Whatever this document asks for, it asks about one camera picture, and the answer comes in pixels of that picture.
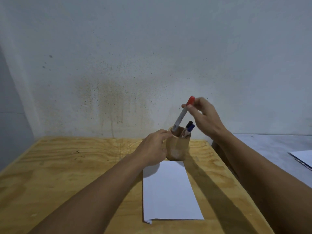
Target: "marker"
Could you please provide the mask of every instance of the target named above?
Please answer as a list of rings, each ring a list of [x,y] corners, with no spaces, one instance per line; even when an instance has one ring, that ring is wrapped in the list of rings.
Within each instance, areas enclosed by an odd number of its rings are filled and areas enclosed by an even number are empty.
[[[194,128],[194,127],[195,127],[195,125],[194,125],[194,124],[190,125],[190,127],[186,130],[185,134],[184,134],[184,135],[182,135],[182,137],[181,137],[181,138],[185,138],[185,137],[187,137],[187,136],[191,133],[191,131],[193,130],[193,128]]]
[[[191,96],[189,98],[188,102],[186,103],[185,107],[183,108],[182,112],[180,113],[179,117],[177,118],[177,121],[174,123],[174,126],[171,129],[172,132],[175,132],[178,129],[178,127],[179,127],[181,121],[183,120],[185,114],[188,112],[186,106],[189,105],[189,104],[193,105],[194,100],[195,100],[194,96]]]
[[[183,135],[183,133],[190,127],[190,125],[192,125],[193,122],[189,121],[188,124],[186,125],[186,127],[184,128],[184,130],[182,131],[182,133],[180,134],[179,138],[181,138],[181,136]]]

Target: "person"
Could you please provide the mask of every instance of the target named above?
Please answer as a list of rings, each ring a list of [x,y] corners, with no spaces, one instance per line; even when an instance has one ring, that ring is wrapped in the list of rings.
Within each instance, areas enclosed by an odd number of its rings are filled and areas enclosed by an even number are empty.
[[[187,108],[197,127],[224,151],[275,233],[311,233],[312,189],[237,139],[204,98],[196,98],[194,105]],[[133,153],[75,194],[30,233],[102,234],[139,173],[166,158],[166,149],[161,145],[171,136],[167,130],[149,134]]]

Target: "hand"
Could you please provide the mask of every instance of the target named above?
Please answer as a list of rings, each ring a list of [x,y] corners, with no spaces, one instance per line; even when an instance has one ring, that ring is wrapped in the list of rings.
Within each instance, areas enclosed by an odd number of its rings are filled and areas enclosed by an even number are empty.
[[[188,105],[189,113],[194,117],[197,127],[207,136],[216,140],[224,132],[228,132],[220,120],[215,107],[205,98],[196,98],[194,106]]]
[[[168,130],[158,130],[149,134],[133,152],[140,157],[145,166],[153,166],[166,158],[167,149],[162,148],[163,141],[172,137],[173,134]]]

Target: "brown cup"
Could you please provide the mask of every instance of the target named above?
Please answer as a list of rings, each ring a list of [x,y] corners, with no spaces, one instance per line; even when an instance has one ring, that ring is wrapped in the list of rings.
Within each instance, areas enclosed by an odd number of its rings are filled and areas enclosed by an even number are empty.
[[[173,137],[166,140],[167,158],[171,161],[184,161],[185,155],[188,152],[188,145],[190,143],[191,133],[186,138],[179,138],[184,130],[183,127],[179,128],[173,133]]]

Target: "person's left hand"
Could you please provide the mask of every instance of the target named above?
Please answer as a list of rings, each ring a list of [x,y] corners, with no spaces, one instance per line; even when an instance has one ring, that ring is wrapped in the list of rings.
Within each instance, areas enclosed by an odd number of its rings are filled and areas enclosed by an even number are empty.
[[[166,158],[167,149],[162,148],[165,139],[172,137],[173,134],[168,130],[158,130],[149,134],[133,152],[140,157],[146,166],[153,166]]]

